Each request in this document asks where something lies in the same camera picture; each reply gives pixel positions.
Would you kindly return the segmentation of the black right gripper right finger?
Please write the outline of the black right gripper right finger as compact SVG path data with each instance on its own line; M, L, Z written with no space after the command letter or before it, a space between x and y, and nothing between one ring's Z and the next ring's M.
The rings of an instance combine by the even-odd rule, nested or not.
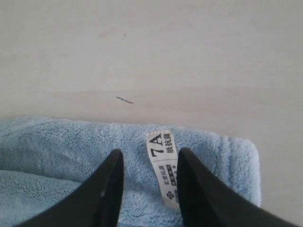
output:
M241 197L188 148L178 155L179 207L186 227L292 227Z

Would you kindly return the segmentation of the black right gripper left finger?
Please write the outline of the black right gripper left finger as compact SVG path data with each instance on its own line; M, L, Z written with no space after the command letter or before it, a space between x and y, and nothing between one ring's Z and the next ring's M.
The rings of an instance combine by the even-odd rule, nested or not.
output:
M24 227L116 227L124 187L124 160L114 149L96 171L73 193Z

